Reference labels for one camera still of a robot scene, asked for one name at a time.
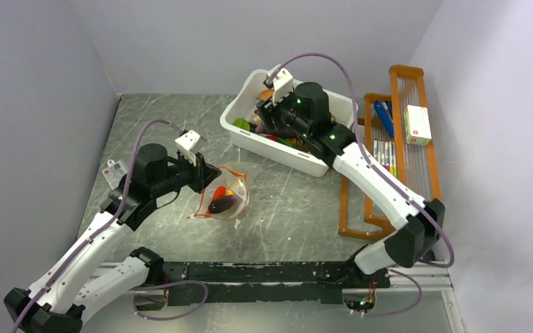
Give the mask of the orange toy carrot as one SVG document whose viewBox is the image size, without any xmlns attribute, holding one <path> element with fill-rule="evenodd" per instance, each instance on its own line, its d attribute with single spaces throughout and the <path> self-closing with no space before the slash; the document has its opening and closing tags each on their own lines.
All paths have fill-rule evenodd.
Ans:
<svg viewBox="0 0 533 333">
<path fill-rule="evenodd" d="M 211 201 L 224 197 L 227 194 L 227 191 L 226 187 L 218 186 L 212 195 Z"/>
</svg>

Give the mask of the clear zip top bag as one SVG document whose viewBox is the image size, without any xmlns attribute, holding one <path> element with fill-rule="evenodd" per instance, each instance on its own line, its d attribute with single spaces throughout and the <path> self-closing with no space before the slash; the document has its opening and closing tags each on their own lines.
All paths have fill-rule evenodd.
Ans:
<svg viewBox="0 0 533 333">
<path fill-rule="evenodd" d="M 227 162 L 218 167 L 221 175 L 201 192 L 201 202 L 187 219 L 238 219 L 251 199 L 250 181 L 262 167 L 251 162 Z"/>
</svg>

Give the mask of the purple toy eggplant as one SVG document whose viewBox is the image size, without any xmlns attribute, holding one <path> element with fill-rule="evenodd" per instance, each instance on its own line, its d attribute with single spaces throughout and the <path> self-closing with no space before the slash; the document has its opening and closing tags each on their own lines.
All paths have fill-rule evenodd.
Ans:
<svg viewBox="0 0 533 333">
<path fill-rule="evenodd" d="M 216 198 L 208 205 L 208 212 L 211 214 L 223 213 L 237 204 L 238 197 L 234 194 Z"/>
</svg>

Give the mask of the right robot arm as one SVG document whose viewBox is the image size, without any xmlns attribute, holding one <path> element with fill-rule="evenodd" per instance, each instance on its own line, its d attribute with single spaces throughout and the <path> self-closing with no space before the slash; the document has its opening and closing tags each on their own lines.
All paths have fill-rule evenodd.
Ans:
<svg viewBox="0 0 533 333">
<path fill-rule="evenodd" d="M 347 268 L 354 287 L 364 287 L 382 268 L 411 268 L 438 242 L 445 206 L 427 200 L 381 166 L 347 126 L 332 120 L 329 96 L 318 83 L 276 87 L 257 104 L 258 114 L 270 130 L 290 130 L 310 146 L 316 158 L 356 184 L 388 218 L 394 231 L 361 248 Z"/>
</svg>

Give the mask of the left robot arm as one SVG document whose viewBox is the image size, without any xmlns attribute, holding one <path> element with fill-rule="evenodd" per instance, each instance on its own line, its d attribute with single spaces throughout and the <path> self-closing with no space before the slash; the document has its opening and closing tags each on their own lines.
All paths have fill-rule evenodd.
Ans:
<svg viewBox="0 0 533 333">
<path fill-rule="evenodd" d="M 100 309 L 131 289 L 167 281 L 164 260 L 146 247 L 120 265 L 89 278 L 104 259 L 158 209 L 157 199 L 184 187 L 201 193 L 221 175 L 201 153 L 180 147 L 169 156 L 161 144 L 135 144 L 126 175 L 71 248 L 31 286 L 13 288 L 4 305 L 17 332 L 79 332 Z"/>
</svg>

